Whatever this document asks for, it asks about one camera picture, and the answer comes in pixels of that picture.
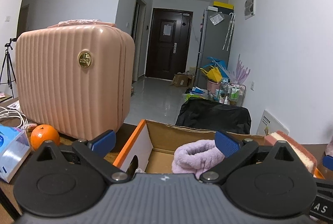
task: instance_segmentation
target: yellow bag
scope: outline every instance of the yellow bag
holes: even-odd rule
[[[210,80],[212,80],[216,83],[219,83],[222,80],[222,76],[221,76],[219,69],[217,67],[213,67],[213,66],[210,66],[210,67],[211,67],[211,70],[209,70],[208,72],[203,68],[200,68],[200,70],[207,76],[207,78],[209,78]]]

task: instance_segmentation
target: suitcase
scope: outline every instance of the suitcase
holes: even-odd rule
[[[24,32],[16,45],[22,112],[91,140],[129,113],[134,41],[112,23],[68,21]]]

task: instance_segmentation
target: shiny floor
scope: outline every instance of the shiny floor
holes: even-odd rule
[[[186,88],[170,86],[170,81],[142,78],[133,83],[134,94],[130,98],[130,110],[125,123],[138,125],[141,119],[175,124],[184,103],[182,94]]]

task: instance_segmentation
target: gray refrigerator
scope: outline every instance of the gray refrigerator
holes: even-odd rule
[[[224,20],[214,25],[209,18],[209,16],[214,13],[216,14],[215,11],[208,9],[204,11],[203,27],[201,30],[198,61],[194,79],[194,86],[202,89],[207,89],[207,80],[200,68],[211,62],[207,57],[223,60],[227,66],[229,61],[230,46],[227,51],[228,42],[226,43],[224,50],[223,45],[227,36],[231,16],[224,14]]]

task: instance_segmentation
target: front door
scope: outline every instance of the front door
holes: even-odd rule
[[[146,76],[172,80],[184,73],[192,12],[154,8]]]

